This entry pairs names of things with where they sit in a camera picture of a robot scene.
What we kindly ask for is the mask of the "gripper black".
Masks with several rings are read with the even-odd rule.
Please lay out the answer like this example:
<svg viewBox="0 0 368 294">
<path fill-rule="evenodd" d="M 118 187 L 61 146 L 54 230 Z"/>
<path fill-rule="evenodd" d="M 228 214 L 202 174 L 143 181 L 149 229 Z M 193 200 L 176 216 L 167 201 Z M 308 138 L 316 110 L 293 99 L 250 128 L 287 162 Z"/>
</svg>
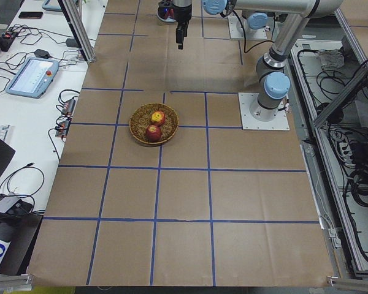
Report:
<svg viewBox="0 0 368 294">
<path fill-rule="evenodd" d="M 185 21 L 178 24 L 175 30 L 175 42 L 179 50 L 183 49 L 183 38 L 188 35 L 188 25 L 192 17 L 192 0 L 165 0 L 158 3 L 158 17 L 175 21 Z"/>
</svg>

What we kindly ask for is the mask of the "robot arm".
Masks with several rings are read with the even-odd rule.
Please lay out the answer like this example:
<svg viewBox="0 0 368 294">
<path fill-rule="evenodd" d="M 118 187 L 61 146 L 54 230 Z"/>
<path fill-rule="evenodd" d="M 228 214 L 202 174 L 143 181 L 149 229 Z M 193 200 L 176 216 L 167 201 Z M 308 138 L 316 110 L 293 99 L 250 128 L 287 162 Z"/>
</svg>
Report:
<svg viewBox="0 0 368 294">
<path fill-rule="evenodd" d="M 286 13 L 287 19 L 269 51 L 258 61 L 256 71 L 262 90 L 252 103 L 261 113 L 277 111 L 286 97 L 290 80 L 282 73 L 288 53 L 312 18 L 324 17 L 340 7 L 342 1 L 203 1 L 210 15 L 225 17 L 234 9 Z"/>
<path fill-rule="evenodd" d="M 266 27 L 268 16 L 264 12 L 255 12 L 252 10 L 243 10 L 244 29 L 246 31 L 258 30 Z"/>
</svg>

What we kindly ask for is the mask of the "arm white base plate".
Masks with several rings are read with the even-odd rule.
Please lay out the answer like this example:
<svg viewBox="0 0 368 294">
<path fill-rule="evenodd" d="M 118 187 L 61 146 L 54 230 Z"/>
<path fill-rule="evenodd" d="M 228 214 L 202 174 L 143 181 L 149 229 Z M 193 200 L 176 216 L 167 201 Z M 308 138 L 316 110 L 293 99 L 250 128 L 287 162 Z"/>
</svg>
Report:
<svg viewBox="0 0 368 294">
<path fill-rule="evenodd" d="M 257 12 L 251 14 L 247 19 L 228 16 L 229 34 L 232 40 L 266 40 L 266 26 L 269 17 L 266 13 Z"/>
<path fill-rule="evenodd" d="M 289 131 L 286 111 L 280 102 L 276 109 L 268 110 L 258 103 L 258 93 L 239 92 L 239 107 L 243 130 Z"/>
</svg>

